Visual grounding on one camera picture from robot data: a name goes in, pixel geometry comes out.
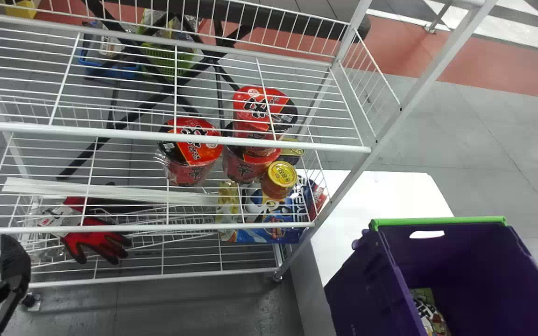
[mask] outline snack bag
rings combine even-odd
[[[219,190],[217,223],[291,223],[305,222],[316,217],[312,198],[316,197],[318,209],[325,202],[326,194],[313,181],[298,177],[298,182],[290,194],[282,200],[275,200],[263,193],[260,183],[252,183],[241,188],[241,214],[238,202],[237,184],[222,182],[222,186],[233,185],[231,189]],[[282,243],[299,242],[305,228],[229,229],[220,230],[222,240],[239,243]]]

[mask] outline green basket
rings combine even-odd
[[[173,26],[177,24],[177,19],[173,18],[169,21],[168,26]],[[136,30],[137,34],[144,34],[145,30],[147,28],[139,26],[139,28]],[[171,30],[162,30],[159,32],[159,36],[164,38],[171,38]],[[170,81],[173,81],[174,78],[174,70],[176,66],[174,65],[174,46],[173,45],[164,45],[164,44],[156,44],[156,43],[149,43],[145,42],[142,44],[145,49],[143,50],[143,53],[146,56],[151,56],[149,59],[152,64],[158,66],[157,70],[168,77]],[[192,67],[192,59],[194,58],[194,55],[196,53],[195,49],[192,48],[177,48],[177,75],[181,76],[186,71]]]

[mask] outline red noodle cup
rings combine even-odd
[[[276,140],[281,140],[284,132],[297,121],[297,109],[281,91],[248,85],[234,94],[234,135],[237,138],[273,140],[271,123],[276,132]],[[256,156],[271,155],[271,147],[246,147],[246,152]]]
[[[173,132],[173,120],[167,122],[159,132]],[[213,125],[203,119],[179,117],[176,119],[176,132],[220,136]],[[158,142],[164,155],[164,168],[170,183],[191,187],[205,180],[215,160],[221,155],[223,145],[198,142]]]
[[[281,150],[278,148],[271,155],[258,157],[248,155],[243,147],[224,146],[224,172],[228,178],[237,183],[249,184],[265,174],[269,165],[277,160]]]

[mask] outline white plastic rod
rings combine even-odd
[[[29,123],[0,123],[0,131],[19,132],[31,134],[57,134],[66,136],[100,136],[103,138],[124,138],[134,140],[153,140],[153,141],[177,141],[177,142],[202,142],[218,143],[222,145],[234,146],[258,146],[258,147],[275,147],[275,148],[301,148],[317,149],[319,151],[351,152],[351,153],[370,153],[370,147],[353,146],[353,145],[334,145],[331,143],[312,143],[312,142],[294,142],[294,141],[275,141],[262,139],[245,139],[228,136],[203,136],[180,133],[161,133],[161,132],[144,132],[132,130],[114,130],[112,128],[88,128],[73,126],[44,126]]]
[[[114,198],[133,202],[165,204],[217,204],[217,198],[206,194],[186,193],[182,191],[161,191],[115,187],[113,185],[87,185],[78,183],[47,181],[38,179],[7,178],[2,188],[4,193],[84,196]]]
[[[314,227],[314,222],[289,223],[208,223],[208,224],[145,224],[145,225],[76,225],[59,227],[0,227],[0,234],[60,233],[60,232],[137,232],[182,230],[228,230],[239,228]]]

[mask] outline yellow can lid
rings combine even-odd
[[[275,161],[267,169],[269,179],[282,188],[290,188],[296,184],[296,168],[285,161]]]

